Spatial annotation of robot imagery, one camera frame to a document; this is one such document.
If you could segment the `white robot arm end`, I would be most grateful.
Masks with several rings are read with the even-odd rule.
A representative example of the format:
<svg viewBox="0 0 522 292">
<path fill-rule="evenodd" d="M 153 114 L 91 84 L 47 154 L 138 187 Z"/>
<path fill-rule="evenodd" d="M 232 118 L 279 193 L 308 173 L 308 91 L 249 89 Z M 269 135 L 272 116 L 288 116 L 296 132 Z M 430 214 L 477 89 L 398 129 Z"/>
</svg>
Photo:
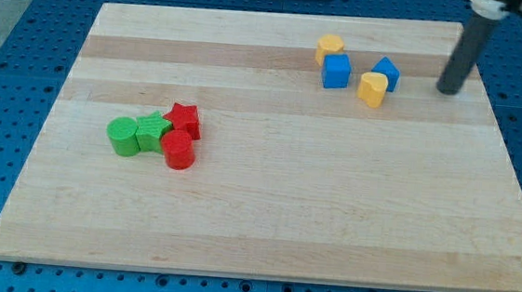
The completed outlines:
<svg viewBox="0 0 522 292">
<path fill-rule="evenodd" d="M 474 13 L 487 20 L 500 21 L 509 14 L 522 17 L 522 0 L 468 0 Z"/>
</svg>

